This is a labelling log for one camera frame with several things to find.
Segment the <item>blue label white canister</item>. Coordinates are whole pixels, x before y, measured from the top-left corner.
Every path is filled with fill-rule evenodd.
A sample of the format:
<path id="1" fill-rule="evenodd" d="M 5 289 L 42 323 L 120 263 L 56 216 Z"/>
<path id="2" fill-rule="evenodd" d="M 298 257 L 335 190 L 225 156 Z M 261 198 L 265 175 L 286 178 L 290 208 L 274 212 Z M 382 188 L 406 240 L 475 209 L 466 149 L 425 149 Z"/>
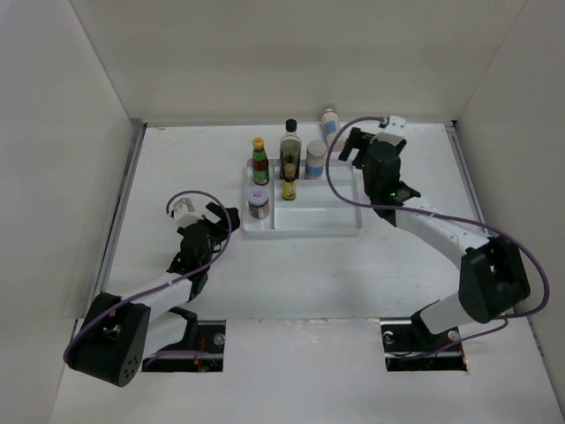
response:
<path id="1" fill-rule="evenodd" d="M 334 109 L 326 109 L 320 117 L 322 132 L 328 145 L 331 145 L 341 128 L 339 117 Z"/>
<path id="2" fill-rule="evenodd" d="M 306 147 L 305 178 L 321 178 L 326 163 L 327 145 L 313 140 Z"/>

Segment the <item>green label chili sauce bottle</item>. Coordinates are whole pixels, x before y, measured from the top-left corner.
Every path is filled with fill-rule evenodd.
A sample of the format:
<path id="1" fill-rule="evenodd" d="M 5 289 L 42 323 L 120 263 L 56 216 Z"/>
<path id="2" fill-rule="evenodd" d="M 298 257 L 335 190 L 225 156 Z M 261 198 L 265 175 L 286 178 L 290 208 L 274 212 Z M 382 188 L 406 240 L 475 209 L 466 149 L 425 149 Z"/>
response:
<path id="1" fill-rule="evenodd" d="M 265 186 L 270 179 L 265 141 L 260 137 L 252 140 L 252 177 L 258 186 Z"/>

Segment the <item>small yellow label bottle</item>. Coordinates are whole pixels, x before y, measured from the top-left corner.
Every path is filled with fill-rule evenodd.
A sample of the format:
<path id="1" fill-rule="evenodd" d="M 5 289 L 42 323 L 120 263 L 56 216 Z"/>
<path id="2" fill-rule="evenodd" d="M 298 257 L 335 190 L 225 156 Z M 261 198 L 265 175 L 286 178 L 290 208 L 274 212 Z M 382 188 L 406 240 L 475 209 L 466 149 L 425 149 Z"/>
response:
<path id="1" fill-rule="evenodd" d="M 296 176 L 296 166 L 293 163 L 287 163 L 284 167 L 282 183 L 282 198 L 286 201 L 294 201 L 297 197 Z"/>

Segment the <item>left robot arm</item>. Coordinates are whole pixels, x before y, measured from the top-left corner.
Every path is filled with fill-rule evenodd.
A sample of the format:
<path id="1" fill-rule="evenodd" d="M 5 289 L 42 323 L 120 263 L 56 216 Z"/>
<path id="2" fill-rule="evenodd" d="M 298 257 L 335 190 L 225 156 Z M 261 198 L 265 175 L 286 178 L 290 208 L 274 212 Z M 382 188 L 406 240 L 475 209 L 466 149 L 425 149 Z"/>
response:
<path id="1" fill-rule="evenodd" d="M 191 216 L 177 204 L 172 216 L 182 239 L 160 280 L 131 294 L 102 292 L 94 298 L 65 348 L 69 368 L 117 387 L 139 371 L 222 371 L 225 323 L 202 321 L 187 305 L 202 292 L 240 219 L 237 208 L 213 202 L 206 208 L 215 221 Z"/>

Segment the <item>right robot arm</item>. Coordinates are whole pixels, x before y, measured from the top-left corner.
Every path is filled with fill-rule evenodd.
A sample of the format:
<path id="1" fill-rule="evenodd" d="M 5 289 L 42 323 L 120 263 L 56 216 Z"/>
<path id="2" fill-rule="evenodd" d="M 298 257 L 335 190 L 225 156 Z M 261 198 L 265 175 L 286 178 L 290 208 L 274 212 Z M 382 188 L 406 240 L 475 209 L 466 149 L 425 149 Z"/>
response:
<path id="1" fill-rule="evenodd" d="M 489 237 L 442 220 L 417 190 L 401 180 L 400 154 L 405 140 L 391 143 L 387 134 L 351 129 L 339 158 L 358 153 L 354 167 L 362 170 L 364 191 L 373 211 L 392 226 L 423 240 L 459 271 L 458 289 L 411 316 L 411 345 L 432 348 L 458 326 L 488 323 L 531 294 L 518 246 L 499 235 Z"/>

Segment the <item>dark spice jar white lid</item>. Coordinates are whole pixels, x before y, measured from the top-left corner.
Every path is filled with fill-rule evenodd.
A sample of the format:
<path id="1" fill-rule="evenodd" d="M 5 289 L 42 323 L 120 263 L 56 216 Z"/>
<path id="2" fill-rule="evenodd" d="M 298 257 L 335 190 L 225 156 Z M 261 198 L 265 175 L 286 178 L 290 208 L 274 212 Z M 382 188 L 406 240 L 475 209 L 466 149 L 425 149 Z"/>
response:
<path id="1" fill-rule="evenodd" d="M 255 219 L 264 219 L 269 214 L 268 189 L 254 185 L 246 190 L 246 200 L 250 214 Z"/>

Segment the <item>tall dark soy sauce bottle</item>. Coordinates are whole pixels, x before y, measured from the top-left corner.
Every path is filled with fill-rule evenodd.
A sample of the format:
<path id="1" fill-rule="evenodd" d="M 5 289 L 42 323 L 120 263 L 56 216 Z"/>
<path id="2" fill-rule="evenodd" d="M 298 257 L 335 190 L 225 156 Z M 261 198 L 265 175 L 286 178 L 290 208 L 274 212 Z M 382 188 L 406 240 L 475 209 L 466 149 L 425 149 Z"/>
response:
<path id="1" fill-rule="evenodd" d="M 285 167 L 288 163 L 292 163 L 295 168 L 295 178 L 299 178 L 302 141 L 297 134 L 298 122 L 293 119 L 287 119 L 285 122 L 285 134 L 280 140 L 280 178 L 284 178 Z"/>

